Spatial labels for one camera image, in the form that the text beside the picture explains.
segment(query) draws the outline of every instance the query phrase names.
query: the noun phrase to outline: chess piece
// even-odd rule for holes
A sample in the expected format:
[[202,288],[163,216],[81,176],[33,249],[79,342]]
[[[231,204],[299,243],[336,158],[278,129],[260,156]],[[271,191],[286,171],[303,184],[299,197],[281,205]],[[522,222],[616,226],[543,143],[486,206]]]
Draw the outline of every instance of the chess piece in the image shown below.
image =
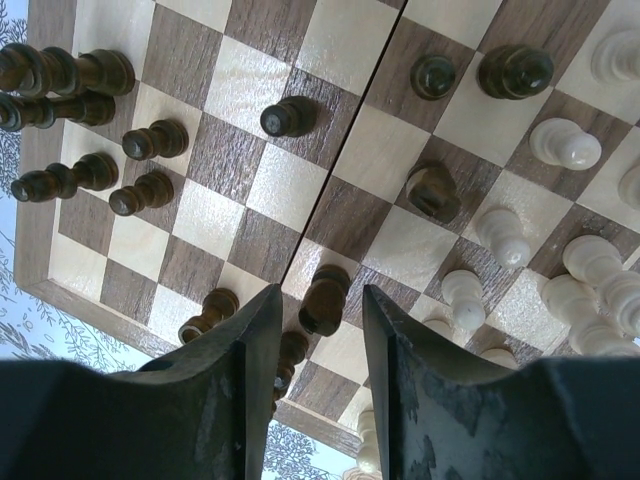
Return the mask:
[[164,173],[155,171],[140,176],[133,187],[114,191],[109,205],[116,215],[128,217],[145,208],[160,208],[173,200],[173,185]]
[[407,199],[418,210],[442,223],[450,223],[460,211],[456,183],[441,162],[420,162],[409,172]]
[[411,88],[424,100],[439,100],[456,81],[456,70],[451,60],[442,55],[423,55],[411,67]]
[[640,274],[622,270],[616,247],[604,238],[585,235],[565,247],[562,261],[576,280],[596,288],[622,330],[640,336]]
[[184,345],[196,337],[207,333],[223,320],[233,317],[240,308],[238,297],[226,288],[216,288],[202,302],[202,314],[191,317],[178,330],[180,342]]
[[7,132],[24,127],[50,128],[60,118],[95,127],[109,123],[115,113],[112,97],[93,92],[35,100],[0,93],[0,128]]
[[569,345],[581,355],[640,354],[640,347],[624,338],[619,326],[598,313],[593,289],[571,275],[549,280],[542,289],[549,313],[569,329]]
[[349,287],[351,279],[344,269],[323,265],[316,270],[298,312],[298,321],[305,331],[324,337],[333,335],[342,322]]
[[531,258],[531,247],[522,233],[522,224],[511,210],[500,208],[485,213],[476,226],[480,244],[507,269],[524,267]]
[[564,118],[540,122],[529,136],[529,147],[538,160],[569,170],[587,170],[598,163],[602,155],[602,146],[596,137]]
[[131,130],[122,137],[122,149],[133,160],[150,160],[157,156],[173,158],[189,147],[189,134],[175,120],[158,120],[149,128]]
[[431,330],[436,332],[441,337],[444,337],[447,340],[452,341],[451,339],[453,338],[453,331],[451,330],[451,327],[447,322],[443,320],[433,319],[433,320],[426,320],[424,324],[425,326],[429,327]]
[[52,163],[44,170],[25,173],[11,183],[11,193],[19,202],[46,202],[71,198],[78,187],[102,191],[118,181],[118,165],[104,153],[84,155],[72,168]]
[[58,47],[38,51],[29,45],[10,43],[0,50],[0,89],[30,98],[49,92],[61,96],[91,90],[107,96],[133,90],[131,62],[114,50],[94,50],[73,58]]
[[509,368],[511,370],[518,369],[518,362],[513,354],[504,348],[490,348],[480,354],[480,358],[489,360],[490,362],[500,365],[501,367]]
[[380,471],[380,449],[372,407],[364,410],[358,416],[358,435],[362,440],[356,457],[358,468],[365,473]]
[[624,174],[618,184],[618,195],[631,208],[640,210],[640,165]]
[[307,97],[287,97],[264,109],[260,126],[270,137],[300,137],[313,130],[316,104]]
[[482,305],[482,284],[473,272],[455,270],[442,279],[442,296],[453,308],[453,323],[465,330],[482,326],[486,314]]
[[505,45],[482,59],[478,84],[491,97],[522,100],[546,89],[553,71],[553,61],[545,51],[527,45]]
[[640,80],[640,29],[619,32],[600,42],[591,59],[591,73],[603,84]]
[[276,401],[287,394],[293,375],[296,373],[295,367],[304,360],[308,350],[309,340],[301,333],[284,332],[282,334],[278,369],[276,370],[276,379],[273,384],[272,415],[277,409]]

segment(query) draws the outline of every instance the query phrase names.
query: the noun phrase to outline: wooden chess board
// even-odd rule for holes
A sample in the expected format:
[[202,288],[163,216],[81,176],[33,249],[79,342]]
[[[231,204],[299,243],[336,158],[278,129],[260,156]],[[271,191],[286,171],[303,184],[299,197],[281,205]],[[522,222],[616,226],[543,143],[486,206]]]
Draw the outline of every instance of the wooden chess board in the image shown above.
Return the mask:
[[[316,267],[353,278],[343,324],[314,338],[276,418],[355,454],[357,416],[371,401],[361,319],[365,284],[379,285],[418,320],[450,319],[440,283],[457,268],[484,287],[488,319],[454,341],[475,353],[506,346],[520,365],[571,354],[567,327],[539,298],[565,273],[564,246],[582,234],[611,241],[640,271],[640,215],[617,195],[638,162],[640,87],[605,87],[590,58],[610,33],[640,27],[634,0],[31,0],[29,43],[72,53],[112,48],[136,70],[114,122],[59,122],[23,132],[22,171],[113,156],[121,179],[160,169],[176,187],[167,207],[115,217],[107,192],[18,210],[15,276],[25,290],[151,355],[178,346],[178,327],[213,287],[245,304],[282,283],[285,328]],[[553,57],[552,85],[523,101],[482,93],[483,54],[509,43]],[[450,57],[456,86],[420,100],[409,69],[424,53]],[[308,136],[267,138],[264,107],[305,95],[322,113]],[[528,134],[563,117],[602,143],[587,171],[533,159]],[[119,145],[130,128],[174,118],[191,145],[174,159],[136,163]],[[407,173],[437,159],[458,185],[450,224],[408,203]],[[526,268],[501,268],[474,233],[504,206],[532,247]]]

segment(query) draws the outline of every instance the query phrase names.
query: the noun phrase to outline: white pawn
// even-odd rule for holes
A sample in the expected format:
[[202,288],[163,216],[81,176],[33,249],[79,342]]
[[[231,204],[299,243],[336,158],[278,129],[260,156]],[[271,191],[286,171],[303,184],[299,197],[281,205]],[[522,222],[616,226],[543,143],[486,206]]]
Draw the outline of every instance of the white pawn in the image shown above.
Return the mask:
[[596,288],[622,330],[640,336],[640,274],[622,270],[616,247],[604,238],[585,235],[565,247],[562,261],[574,278]]
[[640,210],[640,165],[624,174],[618,184],[620,199],[636,210]]
[[424,322],[424,324],[431,330],[436,332],[438,335],[446,338],[449,341],[451,341],[451,339],[453,338],[453,331],[451,330],[451,327],[447,322],[443,320],[427,320]]
[[485,213],[476,226],[480,244],[488,249],[504,268],[525,266],[531,247],[522,233],[522,223],[511,210],[501,208]]
[[617,325],[598,313],[593,289],[571,275],[549,280],[541,297],[549,313],[570,327],[569,344],[579,354],[640,354],[640,347],[624,338]]
[[602,155],[596,137],[564,118],[540,122],[529,136],[529,147],[538,160],[569,170],[587,170]]
[[358,468],[365,473],[375,473],[380,470],[380,450],[376,433],[376,419],[372,408],[360,413],[358,417],[358,435],[362,443],[358,449],[356,462]]
[[485,321],[482,284],[475,273],[455,270],[442,279],[442,296],[453,308],[453,323],[465,330],[476,330]]
[[604,84],[640,80],[640,29],[605,38],[593,54],[591,73]]
[[502,367],[510,368],[511,370],[518,369],[516,357],[514,357],[509,350],[505,350],[504,348],[491,348],[489,350],[485,350],[480,354],[480,357]]

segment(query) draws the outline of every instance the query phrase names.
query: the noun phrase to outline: chess board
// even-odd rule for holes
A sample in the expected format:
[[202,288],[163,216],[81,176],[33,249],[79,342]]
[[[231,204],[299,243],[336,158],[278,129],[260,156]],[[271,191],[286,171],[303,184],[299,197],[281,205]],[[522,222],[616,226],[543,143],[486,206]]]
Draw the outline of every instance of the chess board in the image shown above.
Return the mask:
[[[539,298],[565,273],[564,246],[600,235],[640,270],[640,215],[617,184],[639,160],[640,88],[602,86],[590,58],[605,36],[640,27],[634,0],[31,0],[29,43],[72,51],[113,48],[136,71],[134,91],[117,99],[114,122],[86,128],[59,122],[23,133],[21,168],[109,153],[121,177],[161,170],[170,206],[116,217],[107,192],[20,205],[15,274],[29,292],[152,355],[178,346],[178,327],[199,313],[214,287],[241,304],[281,283],[284,328],[317,266],[342,266],[353,279],[343,323],[312,338],[276,418],[355,454],[357,416],[371,401],[361,318],[362,288],[379,285],[420,321],[451,320],[440,283],[474,271],[484,288],[486,324],[454,329],[480,354],[511,350],[520,365],[568,355],[567,327]],[[523,101],[482,93],[475,74],[489,50],[526,43],[548,51],[556,72]],[[456,66],[453,91],[420,100],[409,83],[424,53]],[[321,107],[316,129],[268,138],[264,107],[304,95]],[[600,162],[570,171],[535,160],[528,147],[542,120],[573,120],[598,138]],[[178,158],[137,163],[122,134],[160,118],[190,135]],[[449,224],[406,199],[417,161],[442,161],[462,210]],[[532,258],[501,268],[480,246],[477,219],[491,208],[518,214]]]

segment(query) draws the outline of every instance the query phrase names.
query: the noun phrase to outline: dark brown chess piece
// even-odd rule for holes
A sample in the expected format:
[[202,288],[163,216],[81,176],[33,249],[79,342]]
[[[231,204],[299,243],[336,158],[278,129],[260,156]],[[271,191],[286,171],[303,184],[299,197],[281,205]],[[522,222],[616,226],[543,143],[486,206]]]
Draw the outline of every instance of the dark brown chess piece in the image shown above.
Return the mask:
[[439,100],[456,82],[456,70],[447,57],[423,55],[413,64],[409,74],[411,88],[424,100]]
[[84,155],[72,168],[52,163],[44,170],[25,173],[11,183],[11,193],[19,202],[46,202],[71,198],[78,187],[102,191],[118,181],[118,165],[104,153]]
[[216,288],[202,302],[202,314],[191,317],[178,330],[178,337],[184,345],[208,332],[217,324],[232,317],[238,311],[238,297],[226,288]]
[[114,50],[94,50],[78,58],[58,47],[38,51],[21,43],[0,50],[0,89],[30,98],[85,90],[115,97],[131,92],[135,80],[131,62]]
[[546,89],[553,72],[553,60],[544,50],[505,45],[487,53],[480,62],[477,77],[487,95],[522,100]]
[[276,412],[276,401],[287,394],[293,375],[296,373],[295,367],[305,359],[308,350],[309,340],[301,333],[284,332],[282,334],[278,369],[276,370],[276,379],[273,384],[272,416]]
[[149,128],[131,130],[122,137],[122,149],[133,160],[177,157],[189,147],[187,130],[175,120],[158,120]]
[[313,130],[317,108],[307,97],[287,97],[264,109],[260,126],[271,137],[300,137]]
[[0,93],[0,128],[17,132],[25,127],[50,128],[61,118],[90,127],[113,120],[116,104],[113,97],[86,92],[77,97],[14,97]]
[[333,335],[342,322],[350,287],[351,279],[344,269],[323,265],[316,270],[298,312],[300,325],[308,333]]
[[418,210],[442,223],[451,222],[460,211],[456,182],[441,162],[418,163],[409,172],[407,198]]
[[128,217],[145,208],[160,208],[173,200],[173,185],[164,173],[154,171],[138,177],[134,186],[114,191],[109,205],[116,215]]

